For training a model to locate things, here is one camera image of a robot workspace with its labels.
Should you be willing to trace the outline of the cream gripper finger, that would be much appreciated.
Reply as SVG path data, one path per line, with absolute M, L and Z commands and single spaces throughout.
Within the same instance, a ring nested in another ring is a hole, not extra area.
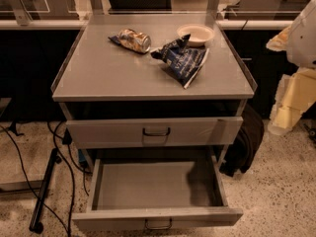
M 277 85 L 275 100 L 268 131 L 274 135 L 285 135 L 316 103 L 316 70 L 299 68 L 291 76 L 283 74 Z
M 288 26 L 275 35 L 267 42 L 266 48 L 272 51 L 286 51 L 290 29 L 291 26 Z

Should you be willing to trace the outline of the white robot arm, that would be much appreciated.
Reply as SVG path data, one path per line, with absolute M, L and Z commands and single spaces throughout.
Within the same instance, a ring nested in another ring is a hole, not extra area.
M 298 69 L 278 82 L 268 131 L 284 135 L 316 103 L 316 0 L 311 0 L 293 23 L 270 39 L 266 48 L 285 51 Z

